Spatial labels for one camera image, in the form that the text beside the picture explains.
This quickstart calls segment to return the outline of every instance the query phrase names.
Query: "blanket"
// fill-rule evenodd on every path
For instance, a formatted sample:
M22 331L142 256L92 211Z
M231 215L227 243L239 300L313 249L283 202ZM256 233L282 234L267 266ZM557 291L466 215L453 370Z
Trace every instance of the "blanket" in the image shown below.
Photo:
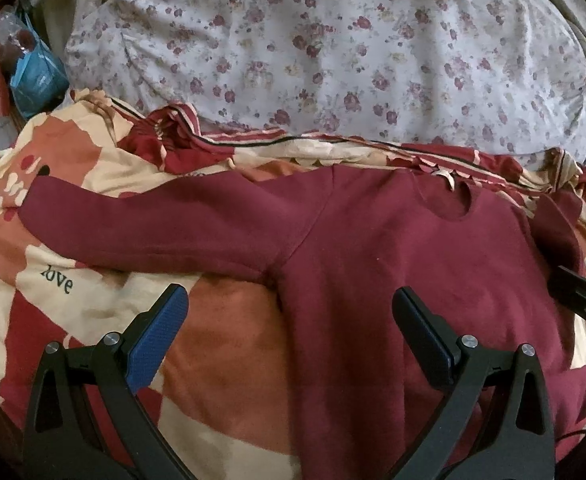
M155 380L139 393L151 420L200 480L301 474L291 438L289 343L273 291L221 276L122 273L62 258L16 215L38 174L119 197L182 174L238 171L264 180L330 164L417 168L470 179L529 216L539 196L570 189L582 198L586 237L586 168L562 150L547 156L533 173L512 157L467 148L300 138L282 130L202 133L188 104L145 118L102 92L78 92L75 104L36 116L16 145L0 152L0 404L23 426L46 343L94 344L105 332L124 330L169 283L180 283L189 292L189 316ZM572 366L580 367L586 330L581 320L575 324ZM95 400L96 392L89 394ZM112 453L126 462L103 408L94 409ZM562 441L558 456L574 444Z

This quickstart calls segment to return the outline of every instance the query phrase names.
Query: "silver screw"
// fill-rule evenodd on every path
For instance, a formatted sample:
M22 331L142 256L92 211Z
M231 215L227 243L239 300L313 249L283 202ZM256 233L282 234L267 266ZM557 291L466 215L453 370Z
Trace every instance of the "silver screw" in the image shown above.
M102 338L106 346L117 345L120 342L120 334L117 332L109 332Z
M526 343L522 345L522 352L527 356L532 357L535 355L535 348L533 348L533 345Z
M54 354L55 352L57 352L58 350L60 350L60 343L58 343L57 341L52 341L50 342L46 348L44 349L44 351L47 354Z
M467 348L476 348L477 338L474 335L463 335L462 344Z

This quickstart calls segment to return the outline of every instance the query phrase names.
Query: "sweatshirt sleeve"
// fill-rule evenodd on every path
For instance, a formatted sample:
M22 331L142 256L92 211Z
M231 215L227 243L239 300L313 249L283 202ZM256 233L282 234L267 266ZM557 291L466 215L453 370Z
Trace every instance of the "sweatshirt sleeve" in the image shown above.
M87 265L268 283L332 189L332 168L258 183L234 171L182 177L128 198L39 176L18 214L51 250Z

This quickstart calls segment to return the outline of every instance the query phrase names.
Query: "textured blue pad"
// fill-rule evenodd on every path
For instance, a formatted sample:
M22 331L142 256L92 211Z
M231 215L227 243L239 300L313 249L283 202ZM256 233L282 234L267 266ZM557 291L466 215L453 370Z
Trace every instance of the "textured blue pad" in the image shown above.
M134 395L139 389L148 386L155 377L188 310L189 297L186 290L179 286L129 351L125 379Z

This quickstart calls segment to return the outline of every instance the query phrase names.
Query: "white floral fabric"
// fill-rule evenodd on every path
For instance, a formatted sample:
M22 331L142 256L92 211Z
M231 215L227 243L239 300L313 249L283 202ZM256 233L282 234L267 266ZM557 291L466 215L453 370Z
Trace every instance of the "white floral fabric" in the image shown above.
M231 128L586 157L586 57L549 0L110 0L67 66Z

